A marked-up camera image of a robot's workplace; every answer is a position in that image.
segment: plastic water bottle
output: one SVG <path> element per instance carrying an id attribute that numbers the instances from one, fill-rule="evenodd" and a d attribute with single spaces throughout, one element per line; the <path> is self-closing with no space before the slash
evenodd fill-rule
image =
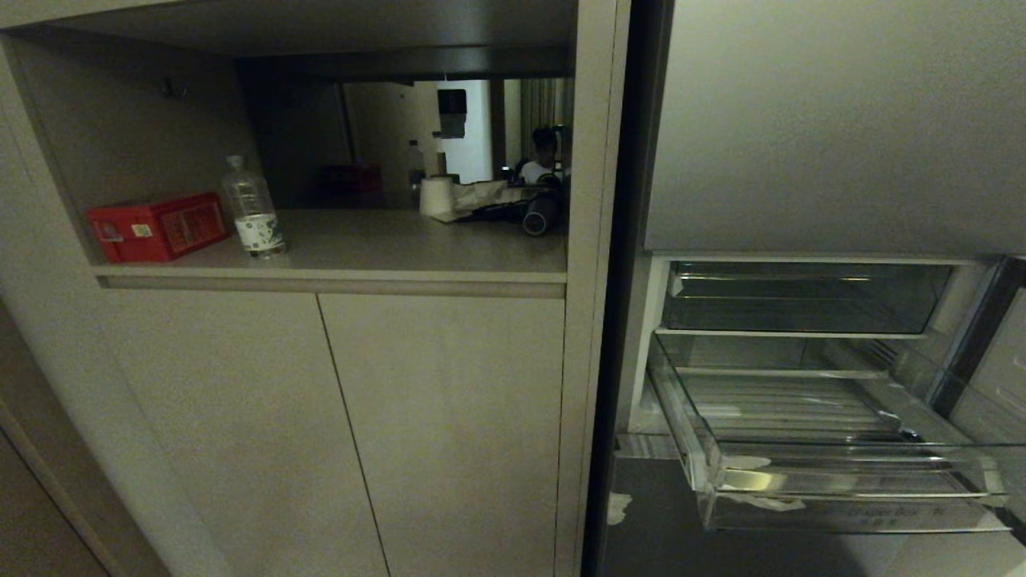
<path id="1" fill-rule="evenodd" d="M 270 259 L 285 252 L 285 238 L 267 190 L 267 181 L 243 167 L 242 156 L 229 156 L 232 171 L 221 185 L 232 201 L 235 228 L 242 247 L 255 259 Z"/>
<path id="2" fill-rule="evenodd" d="M 442 144 L 442 131 L 435 130 L 431 132 L 431 136 L 435 139 L 435 158 L 438 159 L 438 174 L 444 175 L 448 172 L 448 166 L 445 162 L 445 145 Z"/>
<path id="3" fill-rule="evenodd" d="M 421 205 L 421 181 L 428 176 L 424 168 L 424 153 L 421 147 L 417 146 L 417 141 L 409 141 L 409 148 L 406 149 L 406 167 L 409 170 L 409 193 L 413 201 L 413 208 Z"/>

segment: glass shelf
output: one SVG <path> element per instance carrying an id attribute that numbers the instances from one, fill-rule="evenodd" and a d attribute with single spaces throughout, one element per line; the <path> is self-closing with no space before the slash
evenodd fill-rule
<path id="1" fill-rule="evenodd" d="M 919 334 L 950 274 L 946 265 L 675 262 L 663 325 Z"/>
<path id="2" fill-rule="evenodd" d="M 688 373 L 689 339 L 654 335 L 647 370 L 707 528 L 1008 530 L 1002 474 L 1026 459 L 1026 439 L 971 438 L 882 363 L 847 364 L 865 356 L 866 343 L 780 376 L 773 371 L 802 369 L 777 354 L 779 362 L 744 357 L 761 374 L 722 366 Z"/>
<path id="3" fill-rule="evenodd" d="M 886 377 L 886 367 L 859 349 L 871 341 L 852 339 L 766 339 L 673 335 L 667 354 L 680 375 L 872 379 Z"/>

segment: black hair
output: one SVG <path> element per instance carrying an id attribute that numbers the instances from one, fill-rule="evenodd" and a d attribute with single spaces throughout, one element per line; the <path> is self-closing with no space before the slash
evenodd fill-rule
<path id="1" fill-rule="evenodd" d="M 553 150 L 559 149 L 559 141 L 556 139 L 556 131 L 548 126 L 535 128 L 535 131 L 530 133 L 530 140 L 535 141 L 535 150 L 539 150 L 545 146 L 552 146 Z"/>

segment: red box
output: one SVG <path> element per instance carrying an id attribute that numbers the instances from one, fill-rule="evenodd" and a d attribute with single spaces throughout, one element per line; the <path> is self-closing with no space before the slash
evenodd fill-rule
<path id="1" fill-rule="evenodd" d="M 155 202 L 92 208 L 92 221 L 112 263 L 166 262 L 231 236 L 213 192 Z"/>
<path id="2" fill-rule="evenodd" d="M 325 166 L 321 188 L 328 194 L 381 194 L 382 168 L 378 164 Z"/>

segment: cabinet door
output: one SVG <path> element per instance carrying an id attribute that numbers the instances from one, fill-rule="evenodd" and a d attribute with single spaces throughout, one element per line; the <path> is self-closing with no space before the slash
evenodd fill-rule
<path id="1" fill-rule="evenodd" d="M 551 577 L 563 301 L 320 299 L 392 577 Z"/>
<path id="2" fill-rule="evenodd" d="M 114 356 L 233 572 L 387 575 L 316 297 L 106 293 Z"/>

